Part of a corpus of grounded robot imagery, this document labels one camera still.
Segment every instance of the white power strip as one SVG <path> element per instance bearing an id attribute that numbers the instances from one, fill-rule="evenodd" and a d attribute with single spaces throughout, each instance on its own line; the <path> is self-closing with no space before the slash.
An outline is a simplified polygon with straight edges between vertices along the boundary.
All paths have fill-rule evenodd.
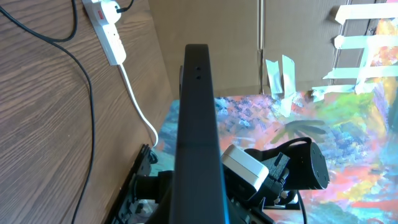
<path id="1" fill-rule="evenodd" d="M 119 4 L 110 0 L 82 0 L 82 2 L 109 64 L 121 65 L 126 59 L 126 51 L 114 25 L 121 17 L 121 13 L 116 12 L 120 8 Z"/>

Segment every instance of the white cable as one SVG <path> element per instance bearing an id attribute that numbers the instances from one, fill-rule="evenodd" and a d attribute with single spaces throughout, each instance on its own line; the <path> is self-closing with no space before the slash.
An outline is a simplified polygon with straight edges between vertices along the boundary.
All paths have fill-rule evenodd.
<path id="1" fill-rule="evenodd" d="M 145 118 L 145 116 L 142 114 L 142 111 L 141 111 L 141 109 L 140 109 L 139 106 L 138 106 L 136 97 L 134 97 L 134 93 L 132 92 L 132 88 L 131 88 L 131 85 L 130 85 L 129 77 L 127 76 L 127 73 L 126 73 L 126 71 L 125 71 L 125 69 L 124 69 L 124 67 L 123 67 L 123 64 L 120 64 L 120 65 L 119 65 L 119 68 L 120 68 L 120 70 L 122 71 L 123 80 L 124 80 L 124 83 L 125 83 L 126 86 L 127 86 L 127 90 L 128 90 L 128 92 L 129 92 L 130 99 L 131 99 L 132 103 L 134 104 L 134 107 L 136 108 L 136 110 L 137 110 L 139 116 L 141 117 L 141 119 L 148 125 L 148 127 L 149 127 L 149 128 L 154 132 L 154 134 L 155 134 L 155 144 L 154 144 L 154 147 L 155 147 L 155 146 L 157 145 L 157 141 L 158 141 L 158 139 L 159 139 L 159 137 L 158 137 L 158 135 L 157 135 L 157 132 L 156 132 L 155 128 L 150 124 L 150 122 L 149 122 L 149 121 Z"/>

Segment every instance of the black metal bar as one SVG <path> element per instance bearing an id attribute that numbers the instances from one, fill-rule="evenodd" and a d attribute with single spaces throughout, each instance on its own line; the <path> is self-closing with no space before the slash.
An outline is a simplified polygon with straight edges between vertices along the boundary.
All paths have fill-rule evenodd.
<path id="1" fill-rule="evenodd" d="M 229 223 L 208 46 L 188 44 L 169 223 Z"/>

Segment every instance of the colorful painting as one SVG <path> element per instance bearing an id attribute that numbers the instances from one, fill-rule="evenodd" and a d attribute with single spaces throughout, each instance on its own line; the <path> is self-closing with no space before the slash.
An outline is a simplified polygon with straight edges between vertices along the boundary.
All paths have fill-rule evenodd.
<path id="1" fill-rule="evenodd" d="M 398 34 L 391 19 L 378 34 Z M 381 48 L 373 66 L 393 65 L 397 47 Z M 297 93 L 288 118 L 280 101 L 267 95 L 217 98 L 221 150 L 230 144 L 267 150 L 289 139 L 311 137 L 330 175 L 326 190 L 304 190 L 309 223 L 398 223 L 398 81 L 375 78 L 371 93 L 329 93 L 314 103 Z M 158 170 L 173 169 L 179 102 L 170 107 L 159 133 Z M 266 210 L 277 223 L 300 223 L 300 211 Z"/>

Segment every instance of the wooden table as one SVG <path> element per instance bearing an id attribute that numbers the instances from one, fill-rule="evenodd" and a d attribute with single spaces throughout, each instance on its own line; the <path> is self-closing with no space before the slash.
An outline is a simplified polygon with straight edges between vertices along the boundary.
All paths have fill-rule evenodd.
<path id="1" fill-rule="evenodd" d="M 72 30 L 70 0 L 0 5 L 43 35 L 62 38 Z M 93 82 L 96 157 L 76 223 L 101 223 L 141 144 L 151 141 L 79 0 L 77 7 L 77 34 L 61 45 Z M 159 129 L 172 94 L 147 0 L 137 0 L 116 26 L 138 103 Z M 83 73 L 69 56 L 0 16 L 0 223 L 70 223 L 91 154 L 88 97 Z"/>

